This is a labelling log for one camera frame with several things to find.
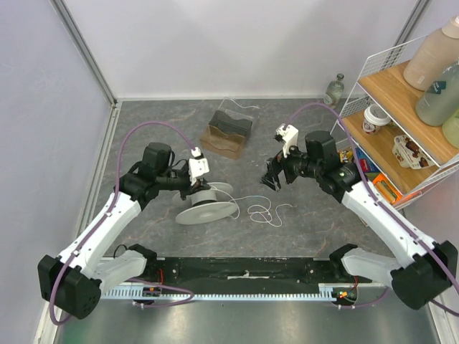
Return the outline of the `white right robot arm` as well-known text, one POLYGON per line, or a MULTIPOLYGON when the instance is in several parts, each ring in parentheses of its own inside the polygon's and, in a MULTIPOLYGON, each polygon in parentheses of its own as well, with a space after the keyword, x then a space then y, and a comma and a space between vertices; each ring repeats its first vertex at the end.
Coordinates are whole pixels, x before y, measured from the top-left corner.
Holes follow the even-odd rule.
POLYGON ((298 148, 298 130, 282 124, 275 134, 282 150, 267 161, 261 182, 280 190, 279 175, 286 183, 312 178, 326 194, 353 211, 392 252, 391 257, 347 244, 332 254, 330 277, 345 282, 364 277, 392 289, 408 307, 418 310, 450 287, 457 288, 458 250, 449 241, 436 242, 403 217, 360 173, 358 165, 342 163, 329 132, 305 136, 306 151, 298 148))

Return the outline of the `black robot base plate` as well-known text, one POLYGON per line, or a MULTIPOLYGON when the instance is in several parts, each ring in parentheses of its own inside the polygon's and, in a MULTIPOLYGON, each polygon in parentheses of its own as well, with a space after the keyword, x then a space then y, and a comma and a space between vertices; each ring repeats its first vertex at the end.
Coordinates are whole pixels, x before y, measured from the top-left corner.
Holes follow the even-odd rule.
POLYGON ((196 294, 231 295, 316 292, 320 284, 356 279, 329 259, 311 257, 166 257, 149 262, 141 276, 196 294))

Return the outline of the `white perforated cable spool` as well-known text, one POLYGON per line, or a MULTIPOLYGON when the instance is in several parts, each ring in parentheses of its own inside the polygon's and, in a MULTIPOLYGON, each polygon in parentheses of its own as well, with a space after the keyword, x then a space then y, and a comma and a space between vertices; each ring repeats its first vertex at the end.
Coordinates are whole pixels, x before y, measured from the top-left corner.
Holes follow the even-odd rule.
POLYGON ((176 216, 175 221, 182 225, 206 224, 219 221, 231 216, 237 210, 234 202, 226 201, 225 196, 231 196, 233 187, 228 183, 211 182, 210 189, 196 192, 181 199, 180 193, 172 198, 172 204, 183 210, 176 216))

